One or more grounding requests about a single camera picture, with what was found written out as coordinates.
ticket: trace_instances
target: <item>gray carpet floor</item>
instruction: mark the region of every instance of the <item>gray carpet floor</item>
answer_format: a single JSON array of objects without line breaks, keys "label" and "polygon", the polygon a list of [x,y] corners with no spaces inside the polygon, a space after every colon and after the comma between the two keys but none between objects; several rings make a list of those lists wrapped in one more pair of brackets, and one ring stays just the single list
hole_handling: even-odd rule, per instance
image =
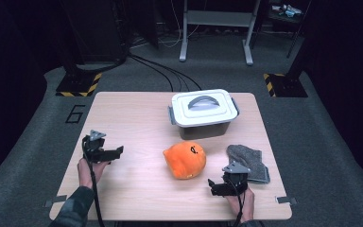
[{"label": "gray carpet floor", "polygon": [[[160,44],[159,49],[141,45],[130,52],[184,73],[202,89],[222,88],[231,93],[255,95],[286,193],[299,202],[291,207],[291,219],[266,220],[265,226],[363,226],[363,170],[337,132],[310,78],[305,73],[300,76],[307,98],[268,94],[263,75],[286,73],[303,40],[300,39],[287,59],[290,40],[262,33],[252,50],[254,65],[247,66],[242,39],[234,35],[196,38],[189,42],[186,62],[179,62],[181,43],[173,47]],[[187,91],[185,86],[180,90],[176,77],[166,74],[175,92]],[[133,59],[103,73],[94,94],[88,97],[55,96],[63,76],[62,68],[45,74],[48,88],[43,102],[0,166],[0,226],[50,223],[49,208],[43,204],[56,196],[72,152],[79,146],[76,142],[96,93],[171,91],[162,75]],[[188,87],[197,90],[191,82]],[[83,113],[80,122],[66,124],[75,105],[84,106],[78,108]],[[219,226],[220,223],[194,224]],[[88,226],[98,223],[89,221]],[[124,222],[123,226],[146,226],[146,223]]]}]

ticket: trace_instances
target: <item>yellow and black hazard tape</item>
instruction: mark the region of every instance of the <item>yellow and black hazard tape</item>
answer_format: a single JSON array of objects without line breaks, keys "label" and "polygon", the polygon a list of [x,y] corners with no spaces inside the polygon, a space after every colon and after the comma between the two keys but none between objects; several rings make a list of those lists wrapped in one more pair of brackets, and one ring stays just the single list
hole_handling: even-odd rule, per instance
[{"label": "yellow and black hazard tape", "polygon": [[101,76],[102,74],[97,74],[95,76],[94,81],[86,92],[56,92],[56,96],[91,96],[94,93]]},{"label": "yellow and black hazard tape", "polygon": [[273,88],[272,83],[270,82],[270,76],[279,76],[279,77],[284,77],[284,74],[264,74],[264,79],[265,79],[265,83],[267,85],[268,88],[268,92],[270,96],[276,96],[275,93],[275,89]]}]

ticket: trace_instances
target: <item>hand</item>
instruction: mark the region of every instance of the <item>hand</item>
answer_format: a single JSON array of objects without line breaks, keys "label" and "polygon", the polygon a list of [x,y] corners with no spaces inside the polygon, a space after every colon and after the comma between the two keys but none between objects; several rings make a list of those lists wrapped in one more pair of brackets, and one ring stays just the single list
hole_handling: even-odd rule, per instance
[{"label": "hand", "polygon": [[[240,203],[238,202],[237,196],[225,196],[226,200],[228,200],[229,205],[231,206],[233,213],[237,216],[240,212]],[[245,192],[240,195],[241,202],[244,202],[243,206],[243,216],[240,219],[240,222],[246,222],[252,220],[254,218],[254,193],[248,187]]]},{"label": "hand", "polygon": [[[99,182],[99,179],[101,179],[102,172],[108,163],[109,162],[93,164],[93,171],[95,173],[95,180],[97,183]],[[88,167],[87,160],[83,158],[78,161],[78,181],[80,186],[86,186],[93,189],[93,180],[91,179],[90,168]]]}]

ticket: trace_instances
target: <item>table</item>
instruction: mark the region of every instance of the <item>table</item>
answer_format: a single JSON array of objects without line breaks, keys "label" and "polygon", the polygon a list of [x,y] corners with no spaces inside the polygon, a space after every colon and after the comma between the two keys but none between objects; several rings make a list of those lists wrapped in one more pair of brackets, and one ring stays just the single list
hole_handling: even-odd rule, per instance
[{"label": "table", "polygon": [[[222,136],[196,140],[207,155],[203,171],[190,180],[173,178],[163,151],[181,140],[178,126],[171,125],[167,106],[176,93],[101,92],[96,94],[58,196],[68,197],[78,187],[77,163],[82,157],[81,140],[90,130],[105,132],[104,149],[124,146],[120,159],[107,166],[98,183],[98,196],[105,220],[234,220],[226,199],[212,196],[208,179],[223,183],[222,167],[229,161],[226,147],[241,144],[263,151],[269,184],[249,183],[255,193],[256,219],[288,219],[288,203],[267,132],[254,95],[231,93],[240,115]],[[53,204],[55,218],[63,202]],[[92,205],[89,219],[97,219]]]},{"label": "table", "polygon": [[244,54],[246,64],[253,65],[250,39],[254,28],[259,4],[261,0],[255,0],[252,12],[227,12],[227,11],[205,11],[205,10],[188,10],[187,0],[184,0],[183,10],[183,28],[180,61],[185,61],[187,56],[187,25],[206,25],[206,26],[242,26],[248,27],[246,40],[243,40]]}]

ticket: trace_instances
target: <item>orange plush toy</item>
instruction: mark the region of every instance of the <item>orange plush toy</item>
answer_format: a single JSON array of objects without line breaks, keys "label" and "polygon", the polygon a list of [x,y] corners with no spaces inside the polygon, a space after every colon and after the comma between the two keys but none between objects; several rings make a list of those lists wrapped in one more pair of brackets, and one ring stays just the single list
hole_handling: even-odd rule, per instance
[{"label": "orange plush toy", "polygon": [[164,158],[177,179],[196,177],[206,165],[204,149],[191,141],[180,142],[165,150]]}]

